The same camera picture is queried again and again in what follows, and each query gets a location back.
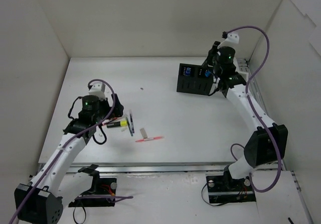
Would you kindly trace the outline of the yellow highlighter marker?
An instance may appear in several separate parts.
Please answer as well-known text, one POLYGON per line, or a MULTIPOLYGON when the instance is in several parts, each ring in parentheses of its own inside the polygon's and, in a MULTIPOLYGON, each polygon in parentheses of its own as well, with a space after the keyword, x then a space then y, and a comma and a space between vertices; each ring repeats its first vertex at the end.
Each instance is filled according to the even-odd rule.
POLYGON ((121 128, 121 127, 127 127, 127 121, 117 121, 117 122, 108 122, 105 124, 105 126, 109 129, 109 128, 121 128))

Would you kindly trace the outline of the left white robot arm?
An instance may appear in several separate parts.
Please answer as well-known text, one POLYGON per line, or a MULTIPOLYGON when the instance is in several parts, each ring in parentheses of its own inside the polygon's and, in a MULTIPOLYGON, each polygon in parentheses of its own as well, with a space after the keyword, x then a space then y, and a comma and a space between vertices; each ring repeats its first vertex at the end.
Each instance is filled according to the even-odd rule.
POLYGON ((113 103, 96 94, 81 97, 82 109, 77 118, 72 118, 63 130, 60 144, 44 167, 28 184, 19 184, 15 189, 16 218, 29 223, 57 223, 63 209, 84 192, 96 193, 100 188, 99 173, 95 166, 82 167, 75 175, 73 184, 62 181, 78 154, 94 138, 97 128, 106 119, 120 117, 123 105, 115 93, 113 103))

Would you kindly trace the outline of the red pen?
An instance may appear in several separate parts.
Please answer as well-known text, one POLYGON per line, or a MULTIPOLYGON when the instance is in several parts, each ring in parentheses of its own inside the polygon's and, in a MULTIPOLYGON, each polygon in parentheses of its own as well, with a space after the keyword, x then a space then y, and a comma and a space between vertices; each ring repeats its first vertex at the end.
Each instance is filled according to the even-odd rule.
POLYGON ((140 139, 140 140, 136 140, 136 143, 142 143, 142 142, 148 142, 148 141, 155 141, 155 140, 161 140, 164 139, 163 136, 158 136, 158 137, 152 137, 152 138, 145 138, 145 139, 140 139))

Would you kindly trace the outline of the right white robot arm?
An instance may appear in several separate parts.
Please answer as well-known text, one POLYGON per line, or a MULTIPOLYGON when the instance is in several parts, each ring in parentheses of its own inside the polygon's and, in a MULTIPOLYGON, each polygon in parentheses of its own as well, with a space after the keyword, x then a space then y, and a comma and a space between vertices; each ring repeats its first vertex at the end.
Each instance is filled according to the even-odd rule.
POLYGON ((251 177, 257 167, 277 162, 276 177, 269 187, 260 190, 263 193, 271 190, 280 178, 288 130, 285 125, 273 121, 260 107, 249 91, 249 83, 237 72, 234 55, 234 48, 216 41, 203 63, 208 69, 206 75, 212 74, 214 78, 214 89, 210 95, 221 92, 233 104, 251 132, 242 156, 225 167, 222 184, 226 189, 233 190, 241 179, 251 177))

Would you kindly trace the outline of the orange pencil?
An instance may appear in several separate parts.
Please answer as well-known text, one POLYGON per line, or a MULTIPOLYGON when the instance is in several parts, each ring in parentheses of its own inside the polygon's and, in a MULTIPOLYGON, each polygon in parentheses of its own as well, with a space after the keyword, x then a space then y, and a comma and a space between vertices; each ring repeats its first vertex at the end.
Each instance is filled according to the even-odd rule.
POLYGON ((118 118, 111 118, 111 119, 109 119, 109 120, 106 120, 106 121, 104 121, 103 123, 102 123, 102 126, 105 126, 105 125, 107 125, 107 124, 109 124, 109 123, 112 123, 112 122, 114 122, 114 121, 116 121, 118 118))

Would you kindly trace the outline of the blue item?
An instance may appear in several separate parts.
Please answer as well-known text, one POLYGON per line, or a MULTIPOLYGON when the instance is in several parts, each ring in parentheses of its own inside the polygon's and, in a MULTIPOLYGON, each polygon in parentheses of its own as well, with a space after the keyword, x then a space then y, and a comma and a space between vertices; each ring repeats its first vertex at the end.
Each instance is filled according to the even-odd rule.
POLYGON ((209 77, 211 74, 212 74, 212 73, 211 73, 209 70, 207 70, 207 71, 205 72, 205 76, 206 76, 206 77, 209 77))

